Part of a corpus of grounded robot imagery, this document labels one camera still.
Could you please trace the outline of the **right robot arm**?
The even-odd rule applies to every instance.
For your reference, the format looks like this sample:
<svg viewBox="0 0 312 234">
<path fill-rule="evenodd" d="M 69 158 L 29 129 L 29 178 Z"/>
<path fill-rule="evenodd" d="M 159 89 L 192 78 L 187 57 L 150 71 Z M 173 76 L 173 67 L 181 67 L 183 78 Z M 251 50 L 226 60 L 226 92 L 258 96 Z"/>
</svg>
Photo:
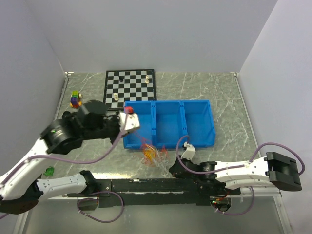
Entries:
<svg viewBox="0 0 312 234">
<path fill-rule="evenodd" d="M 276 187 L 282 191 L 302 190 L 296 160 L 276 152 L 253 162 L 207 161 L 194 164 L 177 159 L 169 168 L 173 177 L 191 179 L 208 196 L 239 195 L 243 187 Z"/>
</svg>

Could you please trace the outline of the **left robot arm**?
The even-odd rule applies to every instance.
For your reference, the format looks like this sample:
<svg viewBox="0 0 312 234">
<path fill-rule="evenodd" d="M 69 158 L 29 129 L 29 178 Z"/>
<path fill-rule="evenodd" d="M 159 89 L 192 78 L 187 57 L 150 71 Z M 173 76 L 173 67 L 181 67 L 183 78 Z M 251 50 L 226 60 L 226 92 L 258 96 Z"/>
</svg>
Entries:
<svg viewBox="0 0 312 234">
<path fill-rule="evenodd" d="M 86 140 L 110 139 L 111 152 L 129 131 L 128 111 L 107 115 L 104 103 L 92 100 L 75 112 L 65 111 L 40 134 L 31 150 L 7 173 L 0 177 L 0 212 L 3 216 L 19 215 L 34 208 L 39 202 L 66 194 L 84 197 L 94 194 L 97 181 L 90 171 L 73 176 L 40 179 L 52 161 L 71 164 L 93 164 L 98 159 L 74 161 L 63 158 Z"/>
</svg>

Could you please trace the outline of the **colourful toy block car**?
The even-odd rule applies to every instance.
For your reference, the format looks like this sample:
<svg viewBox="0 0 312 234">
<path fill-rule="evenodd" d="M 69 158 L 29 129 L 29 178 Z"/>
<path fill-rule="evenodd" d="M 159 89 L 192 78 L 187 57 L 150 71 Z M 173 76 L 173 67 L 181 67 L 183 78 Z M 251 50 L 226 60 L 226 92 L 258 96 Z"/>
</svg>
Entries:
<svg viewBox="0 0 312 234">
<path fill-rule="evenodd" d="M 70 106 L 71 106 L 71 108 L 77 109 L 80 106 L 82 106 L 81 99 L 82 99 L 82 93 L 80 93 L 78 90 L 74 90 L 71 93 L 71 96 L 70 96 Z"/>
</svg>

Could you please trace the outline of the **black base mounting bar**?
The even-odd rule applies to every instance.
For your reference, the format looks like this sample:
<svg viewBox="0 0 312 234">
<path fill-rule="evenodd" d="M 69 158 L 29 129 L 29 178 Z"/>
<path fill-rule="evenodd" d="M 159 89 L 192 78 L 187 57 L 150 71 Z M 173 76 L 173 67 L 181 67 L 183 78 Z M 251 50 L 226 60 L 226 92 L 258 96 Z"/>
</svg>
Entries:
<svg viewBox="0 0 312 234">
<path fill-rule="evenodd" d="M 213 197 L 240 195 L 240 189 L 229 190 L 225 183 L 198 178 L 154 178 L 154 179 L 97 179 L 93 190 L 104 192 L 87 197 L 99 198 L 99 207 L 108 208 L 120 205 L 116 195 L 121 196 L 125 206 L 131 205 L 175 205 L 195 204 L 209 206 Z"/>
</svg>

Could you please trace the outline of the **white chess pawn near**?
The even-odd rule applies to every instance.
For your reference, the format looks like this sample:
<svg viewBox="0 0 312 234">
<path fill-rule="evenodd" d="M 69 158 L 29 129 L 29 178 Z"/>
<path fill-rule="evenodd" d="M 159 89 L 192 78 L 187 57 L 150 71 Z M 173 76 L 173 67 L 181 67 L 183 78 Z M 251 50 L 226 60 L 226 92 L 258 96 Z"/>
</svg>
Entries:
<svg viewBox="0 0 312 234">
<path fill-rule="evenodd" d="M 114 93 L 114 100 L 115 100 L 115 101 L 118 101 L 118 100 L 119 100 L 118 93 Z"/>
</svg>

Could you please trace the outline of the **black and white chessboard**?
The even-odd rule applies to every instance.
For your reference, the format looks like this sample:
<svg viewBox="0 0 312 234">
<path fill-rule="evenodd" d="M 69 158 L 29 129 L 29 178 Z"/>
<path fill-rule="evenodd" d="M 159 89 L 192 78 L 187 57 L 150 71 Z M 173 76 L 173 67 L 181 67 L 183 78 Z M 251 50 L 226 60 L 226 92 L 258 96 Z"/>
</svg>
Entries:
<svg viewBox="0 0 312 234">
<path fill-rule="evenodd" d="M 145 83 L 146 75 L 150 83 Z M 154 69 L 109 70 L 106 72 L 103 102 L 108 110 L 119 111 L 126 101 L 156 101 L 156 80 Z M 119 100 L 114 100 L 118 93 Z"/>
</svg>

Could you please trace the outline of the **blue plastic three-compartment bin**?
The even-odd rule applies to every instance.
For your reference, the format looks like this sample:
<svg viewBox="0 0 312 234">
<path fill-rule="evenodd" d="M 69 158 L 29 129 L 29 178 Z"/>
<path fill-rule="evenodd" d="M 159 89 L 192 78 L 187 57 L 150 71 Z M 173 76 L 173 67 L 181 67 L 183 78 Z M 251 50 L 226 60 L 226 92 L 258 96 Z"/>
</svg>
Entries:
<svg viewBox="0 0 312 234">
<path fill-rule="evenodd" d="M 123 138 L 125 149 L 138 150 L 144 143 L 174 149 L 184 135 L 196 148 L 212 147 L 216 130 L 208 100 L 127 101 L 138 114 L 140 128 Z"/>
</svg>

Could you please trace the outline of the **white chess piece far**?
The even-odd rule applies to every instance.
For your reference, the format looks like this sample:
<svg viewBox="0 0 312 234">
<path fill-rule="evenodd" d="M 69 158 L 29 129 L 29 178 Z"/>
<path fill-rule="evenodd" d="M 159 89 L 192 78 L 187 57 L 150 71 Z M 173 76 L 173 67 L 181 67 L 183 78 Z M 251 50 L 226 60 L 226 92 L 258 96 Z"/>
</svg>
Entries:
<svg viewBox="0 0 312 234">
<path fill-rule="evenodd" d="M 150 83 L 150 81 L 149 81 L 149 76 L 148 76 L 148 75 L 146 75 L 146 77 L 145 77 L 145 83 L 146 83 L 146 84 Z"/>
</svg>

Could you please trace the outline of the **green toy piece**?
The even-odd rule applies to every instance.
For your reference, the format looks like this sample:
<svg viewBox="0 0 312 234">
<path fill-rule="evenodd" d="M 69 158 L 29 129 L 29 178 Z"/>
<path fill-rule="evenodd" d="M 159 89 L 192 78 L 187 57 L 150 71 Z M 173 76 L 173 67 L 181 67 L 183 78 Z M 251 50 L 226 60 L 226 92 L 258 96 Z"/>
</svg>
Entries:
<svg viewBox="0 0 312 234">
<path fill-rule="evenodd" d="M 43 173 L 44 176 L 52 176 L 54 174 L 54 167 L 48 167 Z"/>
</svg>

